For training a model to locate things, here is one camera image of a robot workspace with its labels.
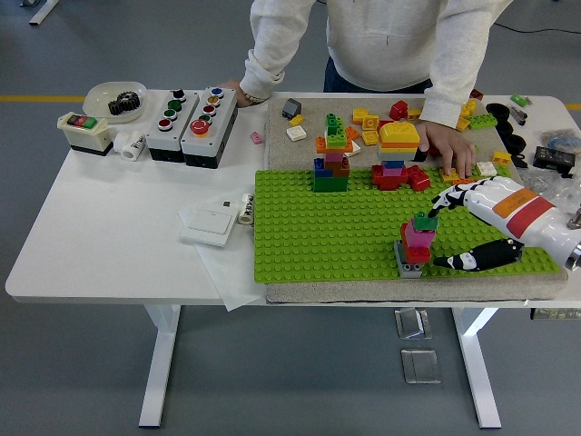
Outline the person's left hand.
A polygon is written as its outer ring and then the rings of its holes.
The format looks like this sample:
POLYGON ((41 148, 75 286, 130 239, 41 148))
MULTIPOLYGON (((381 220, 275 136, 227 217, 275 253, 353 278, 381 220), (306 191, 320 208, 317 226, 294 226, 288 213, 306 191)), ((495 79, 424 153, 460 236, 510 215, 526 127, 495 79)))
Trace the person's left hand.
POLYGON ((450 174, 452 166, 460 178, 472 175, 472 166, 476 163, 476 147, 458 131, 445 125, 430 121, 416 124, 419 135, 419 150, 427 152, 430 147, 438 150, 442 157, 442 169, 450 174))

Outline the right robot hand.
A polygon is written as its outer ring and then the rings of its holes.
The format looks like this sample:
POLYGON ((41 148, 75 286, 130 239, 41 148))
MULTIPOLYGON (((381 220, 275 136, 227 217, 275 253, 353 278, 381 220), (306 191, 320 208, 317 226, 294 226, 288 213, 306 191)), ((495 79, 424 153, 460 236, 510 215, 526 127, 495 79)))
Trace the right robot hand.
POLYGON ((430 218, 444 208, 465 206, 480 221, 506 237, 464 253, 438 257, 433 264, 467 272, 482 272, 516 263, 525 246, 540 247, 558 264, 574 271, 580 266, 580 231, 551 202, 504 176, 461 183, 433 200, 430 218))

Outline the person's right hand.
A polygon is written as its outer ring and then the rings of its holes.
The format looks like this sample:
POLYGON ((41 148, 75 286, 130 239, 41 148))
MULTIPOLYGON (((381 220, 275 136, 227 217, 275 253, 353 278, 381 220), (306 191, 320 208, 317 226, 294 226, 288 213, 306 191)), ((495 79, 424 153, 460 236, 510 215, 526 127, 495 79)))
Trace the person's right hand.
POLYGON ((264 103, 271 97, 269 86, 249 78, 240 81, 231 79, 220 84, 220 87, 229 88, 235 92, 237 106, 240 108, 264 103))

